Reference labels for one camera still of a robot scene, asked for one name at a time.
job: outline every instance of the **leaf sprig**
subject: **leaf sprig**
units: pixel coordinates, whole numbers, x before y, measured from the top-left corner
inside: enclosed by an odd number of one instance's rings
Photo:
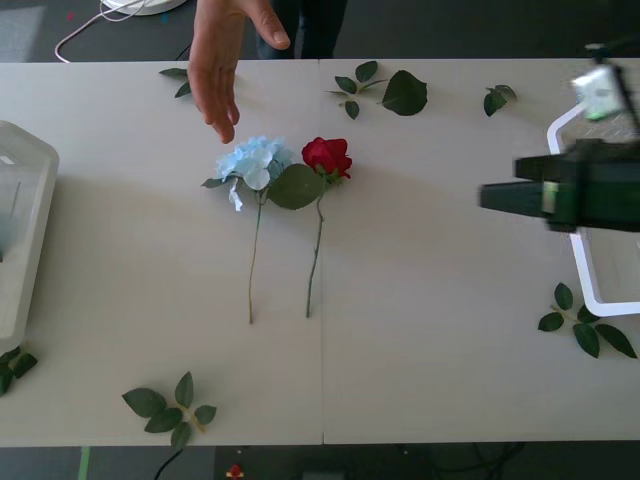
[[[36,366],[36,357],[16,347],[0,357],[0,397],[9,391],[14,379],[20,379]]]
[[[184,97],[191,93],[191,85],[189,84],[189,78],[187,77],[187,70],[184,68],[167,68],[166,70],[162,70],[160,72],[161,75],[166,75],[167,77],[177,78],[180,80],[186,80],[178,91],[176,92],[175,98]]]
[[[577,317],[569,313],[573,307],[573,293],[564,283],[559,283],[556,286],[554,297],[556,305],[551,305],[553,312],[542,317],[538,323],[538,330],[555,332],[564,325],[565,319],[569,319],[575,323],[573,334],[578,345],[592,357],[598,358],[600,355],[600,339],[598,337],[600,335],[620,353],[630,358],[638,358],[625,334],[616,327],[606,323],[592,326],[600,320],[600,317],[591,313],[586,305],[580,307]]]
[[[349,115],[351,119],[355,120],[358,118],[358,115],[360,114],[360,105],[358,105],[358,102],[349,95],[359,95],[361,92],[364,92],[378,83],[386,82],[386,80],[374,80],[369,82],[377,72],[378,62],[372,60],[370,62],[365,62],[356,68],[356,80],[358,83],[349,77],[335,77],[336,83],[338,84],[338,87],[340,87],[340,91],[336,90],[329,93],[347,97],[344,102],[340,103],[340,106],[344,107],[347,115]]]
[[[493,88],[487,88],[487,90],[489,90],[489,93],[484,97],[484,113],[487,114],[487,117],[496,113],[507,102],[516,102],[518,100],[516,92],[509,85],[496,85]]]
[[[356,81],[349,77],[335,77],[340,91],[330,91],[336,95],[345,96],[346,100],[339,105],[344,107],[347,115],[355,120],[360,114],[360,105],[350,95],[359,95],[387,80],[371,79],[378,72],[378,62],[365,62],[356,68]],[[387,85],[384,98],[379,103],[387,110],[401,116],[411,116],[422,111],[427,104],[427,84],[421,82],[406,70],[396,72]]]
[[[205,433],[205,425],[213,421],[216,407],[201,405],[191,412],[193,403],[193,377],[187,372],[178,382],[174,392],[176,405],[167,406],[165,398],[150,388],[135,388],[128,391],[122,398],[136,415],[148,418],[144,431],[148,433],[171,433],[171,446],[175,450],[182,450],[191,438],[191,423],[198,430]],[[183,421],[183,415],[189,417]]]

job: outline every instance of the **person's arm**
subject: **person's arm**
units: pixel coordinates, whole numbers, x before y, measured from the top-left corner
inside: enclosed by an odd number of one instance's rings
[[[269,45],[289,47],[289,37],[268,0],[198,0],[189,83],[205,123],[215,128],[223,143],[233,140],[240,120],[233,82],[247,16]]]

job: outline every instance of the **floor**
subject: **floor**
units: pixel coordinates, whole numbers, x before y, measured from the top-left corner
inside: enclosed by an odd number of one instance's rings
[[[195,0],[168,14],[99,21],[64,48],[72,61],[174,60],[189,45]],[[97,0],[0,0],[0,62],[51,62],[55,44],[91,18]],[[583,56],[586,43],[637,33],[637,0],[350,0],[339,58],[517,58]],[[640,46],[621,52],[640,56]],[[247,25],[243,58],[256,58]],[[500,445],[482,445],[490,458]],[[93,448],[89,480],[151,479],[169,448]],[[640,442],[529,444],[503,479],[634,478]],[[431,479],[440,467],[477,462],[469,444],[356,447],[190,447],[163,480],[222,480],[233,463],[247,479],[302,479],[305,471],[346,471],[349,479]],[[1,480],[80,478],[79,448],[0,449]],[[476,470],[445,479],[485,478]]]

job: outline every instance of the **white tray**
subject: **white tray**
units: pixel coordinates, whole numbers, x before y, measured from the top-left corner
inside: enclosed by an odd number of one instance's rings
[[[58,162],[52,147],[0,121],[0,354],[24,337]]]

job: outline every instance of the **white plastic container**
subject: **white plastic container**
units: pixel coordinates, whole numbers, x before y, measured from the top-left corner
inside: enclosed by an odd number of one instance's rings
[[[51,146],[0,121],[0,354],[24,337],[58,163]]]
[[[577,105],[551,124],[547,131],[551,153],[560,153],[564,144],[579,138],[610,142],[634,138],[625,115],[591,123],[582,118],[583,111],[583,105]],[[589,311],[600,317],[640,313],[640,234],[581,228],[570,238]]]

